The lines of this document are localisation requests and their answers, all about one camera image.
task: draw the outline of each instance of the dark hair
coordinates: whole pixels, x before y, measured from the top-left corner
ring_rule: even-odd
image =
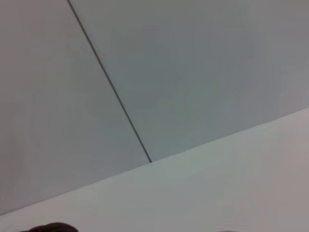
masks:
[[[66,223],[55,222],[30,229],[28,232],[78,232],[78,230]]]

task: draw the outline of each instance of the white surface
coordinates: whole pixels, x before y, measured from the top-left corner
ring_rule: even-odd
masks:
[[[148,162],[66,1],[0,1],[0,214]]]
[[[0,216],[0,232],[309,229],[309,110]]]
[[[72,3],[153,160],[309,107],[309,1]]]

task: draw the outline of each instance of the dark line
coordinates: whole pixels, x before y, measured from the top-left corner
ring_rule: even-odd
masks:
[[[74,7],[73,7],[71,1],[70,1],[70,0],[67,0],[67,2],[68,2],[68,4],[69,4],[71,10],[73,11],[73,14],[74,14],[74,16],[75,16],[75,18],[76,18],[76,20],[77,20],[79,26],[81,27],[81,29],[82,29],[82,31],[83,31],[83,33],[84,33],[84,35],[85,35],[85,37],[86,37],[86,39],[87,39],[87,41],[88,41],[88,43],[89,43],[89,45],[90,45],[90,47],[91,47],[93,53],[95,54],[95,56],[96,56],[96,58],[97,58],[97,61],[98,61],[99,65],[101,66],[101,68],[102,68],[102,70],[103,70],[103,72],[104,72],[104,74],[105,74],[105,76],[106,76],[108,82],[110,83],[110,85],[111,85],[111,87],[112,87],[112,89],[113,89],[113,91],[114,91],[114,93],[115,93],[115,95],[116,95],[116,98],[118,99],[118,101],[119,101],[119,103],[120,103],[120,105],[121,105],[121,108],[122,108],[123,111],[125,112],[125,115],[126,115],[127,119],[129,120],[129,123],[130,123],[131,127],[133,128],[133,131],[134,131],[134,133],[135,133],[137,139],[138,139],[139,142],[140,142],[140,145],[142,146],[142,148],[143,148],[143,150],[144,150],[144,152],[145,152],[145,154],[146,154],[146,156],[147,156],[149,162],[152,163],[152,160],[150,159],[149,154],[148,154],[148,152],[147,152],[147,150],[146,150],[144,144],[142,143],[142,141],[141,141],[141,139],[140,139],[140,136],[139,136],[139,134],[137,133],[137,131],[136,131],[136,129],[135,129],[135,127],[134,127],[134,125],[133,125],[133,123],[132,123],[132,121],[131,121],[129,115],[127,114],[127,111],[126,111],[126,109],[125,109],[125,107],[124,107],[124,105],[123,105],[123,103],[122,103],[122,101],[121,101],[121,99],[120,99],[120,97],[119,97],[119,95],[118,95],[118,93],[117,93],[117,91],[116,91],[114,85],[112,84],[112,81],[111,81],[110,77],[108,76],[108,74],[107,74],[107,72],[106,72],[106,70],[105,70],[105,68],[104,68],[104,66],[103,66],[103,64],[102,64],[102,62],[101,62],[101,60],[100,60],[100,58],[98,57],[98,54],[97,54],[97,52],[96,52],[96,50],[95,50],[95,48],[94,48],[94,46],[93,46],[93,44],[92,44],[92,42],[91,42],[89,36],[88,36],[88,34],[87,34],[85,28],[83,27],[82,22],[80,21],[80,19],[79,19],[77,13],[76,13],[76,11],[75,11],[75,9],[74,9]]]

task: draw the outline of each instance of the gray wall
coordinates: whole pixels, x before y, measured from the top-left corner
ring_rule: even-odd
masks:
[[[0,1],[0,214],[148,162],[65,1]]]
[[[309,2],[73,0],[153,160],[309,106]]]

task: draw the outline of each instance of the dark object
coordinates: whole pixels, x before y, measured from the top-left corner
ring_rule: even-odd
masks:
[[[44,226],[37,226],[22,232],[78,232],[78,230],[66,223],[55,222]]]

